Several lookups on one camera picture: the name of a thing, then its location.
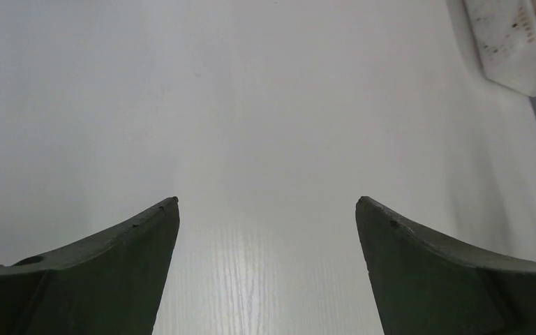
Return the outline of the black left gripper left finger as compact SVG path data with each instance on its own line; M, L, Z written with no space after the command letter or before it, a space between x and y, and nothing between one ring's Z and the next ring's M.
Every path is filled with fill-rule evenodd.
M151 334L179 224L171 197L72 244L0 265L0 334Z

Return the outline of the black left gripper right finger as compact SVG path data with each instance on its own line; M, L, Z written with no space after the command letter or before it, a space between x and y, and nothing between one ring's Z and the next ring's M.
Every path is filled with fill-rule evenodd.
M411 221L370 197L355 210L386 334L536 334L536 262Z

